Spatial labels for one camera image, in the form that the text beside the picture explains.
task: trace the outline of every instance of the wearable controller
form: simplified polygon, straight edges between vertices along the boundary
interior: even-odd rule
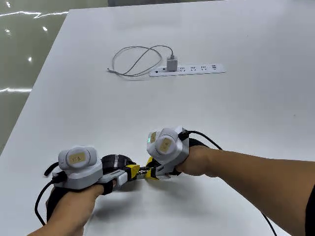
[[[45,172],[48,176],[54,169],[53,180],[59,179],[52,181],[55,189],[48,200],[47,220],[58,201],[69,191],[80,191],[93,184],[102,184],[105,195],[119,189],[127,181],[165,179],[170,178],[170,175],[179,175],[180,172],[175,167],[188,157],[189,147],[204,145],[198,140],[190,139],[189,135],[183,136],[185,132],[187,131],[182,126],[178,126],[149,133],[147,152],[151,157],[144,167],[124,155],[111,154],[100,159],[93,147],[77,146],[61,151],[58,162]]]

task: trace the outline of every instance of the wrist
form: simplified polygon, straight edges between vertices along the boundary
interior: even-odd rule
[[[67,222],[48,222],[43,228],[48,236],[70,236],[75,231]]]

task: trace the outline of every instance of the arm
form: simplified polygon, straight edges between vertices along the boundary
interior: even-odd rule
[[[305,235],[305,208],[315,183],[315,162],[195,146],[177,170],[222,178],[288,233]]]
[[[58,202],[45,226],[29,236],[79,236],[91,216],[95,200],[104,192],[102,185],[93,185],[82,192],[68,192]]]

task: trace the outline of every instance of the finger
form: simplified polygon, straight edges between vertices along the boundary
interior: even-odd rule
[[[180,164],[180,165],[176,166],[175,169],[176,169],[178,172],[184,172],[183,164]]]
[[[99,195],[103,194],[104,187],[103,185],[97,184],[89,187],[86,191],[97,198]]]

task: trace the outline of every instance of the white cable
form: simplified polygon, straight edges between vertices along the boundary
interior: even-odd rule
[[[127,77],[139,77],[139,76],[148,74],[152,68],[157,66],[162,61],[161,53],[159,53],[157,50],[153,49],[153,48],[156,48],[156,47],[165,47],[165,48],[170,49],[171,50],[171,57],[174,57],[173,50],[170,47],[165,46],[165,45],[155,45],[155,46],[150,47],[150,48],[144,47],[144,46],[124,47],[124,48],[120,49],[118,52],[115,53],[115,55],[114,55],[114,57],[112,59],[112,69],[107,68],[107,70],[110,73],[114,73],[116,75],[121,75],[121,76],[127,76]],[[134,48],[142,48],[142,49],[146,49],[146,51],[136,60],[136,62],[132,65],[132,67],[128,71],[126,71],[125,73],[121,73],[121,72],[116,71],[115,70],[115,59],[116,59],[116,57],[118,55],[120,55],[122,52],[130,50],[130,49],[134,49]],[[150,66],[148,69],[145,69],[145,70],[143,70],[141,72],[138,72],[136,74],[128,74],[138,64],[138,62],[141,60],[141,58],[150,50],[152,50],[152,51],[157,53],[157,55],[159,56],[159,61],[157,63],[155,63],[154,65]]]

